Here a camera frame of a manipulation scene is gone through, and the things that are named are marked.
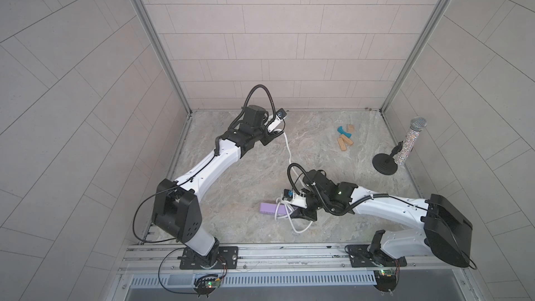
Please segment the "purple power strip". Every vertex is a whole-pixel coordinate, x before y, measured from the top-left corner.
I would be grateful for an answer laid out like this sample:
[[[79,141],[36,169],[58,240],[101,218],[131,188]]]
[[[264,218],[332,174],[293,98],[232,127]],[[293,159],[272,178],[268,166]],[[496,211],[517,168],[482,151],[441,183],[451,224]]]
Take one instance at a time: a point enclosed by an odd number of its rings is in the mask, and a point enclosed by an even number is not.
[[[287,215],[286,207],[281,203],[261,203],[259,213],[265,215]]]

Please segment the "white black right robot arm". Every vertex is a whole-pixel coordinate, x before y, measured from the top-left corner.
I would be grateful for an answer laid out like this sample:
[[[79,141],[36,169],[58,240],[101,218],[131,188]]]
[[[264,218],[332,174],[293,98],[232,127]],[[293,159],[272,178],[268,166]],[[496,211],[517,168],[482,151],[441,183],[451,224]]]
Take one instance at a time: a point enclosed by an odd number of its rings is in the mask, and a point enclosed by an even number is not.
[[[293,208],[291,220],[314,222],[319,210],[324,210],[337,217],[371,215],[406,227],[404,231],[376,231],[366,255],[377,266],[405,256],[433,255],[450,266],[477,268],[471,257],[473,225],[442,195],[411,199],[354,183],[333,183],[323,171],[306,171],[298,163],[289,164],[286,174],[291,187],[282,199]]]

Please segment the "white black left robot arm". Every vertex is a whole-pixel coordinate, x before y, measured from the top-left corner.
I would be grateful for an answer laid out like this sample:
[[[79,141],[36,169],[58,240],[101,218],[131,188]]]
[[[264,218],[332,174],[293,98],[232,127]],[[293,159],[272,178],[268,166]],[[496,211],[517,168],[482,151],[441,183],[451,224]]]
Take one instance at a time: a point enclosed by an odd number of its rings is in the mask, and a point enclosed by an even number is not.
[[[267,146],[284,131],[286,111],[276,110],[273,97],[263,84],[254,86],[240,113],[227,131],[215,138],[215,147],[199,164],[174,181],[164,179],[150,198],[154,199],[151,221],[193,252],[205,268],[217,262],[220,242],[202,226],[200,201],[211,185],[234,163],[253,149]]]

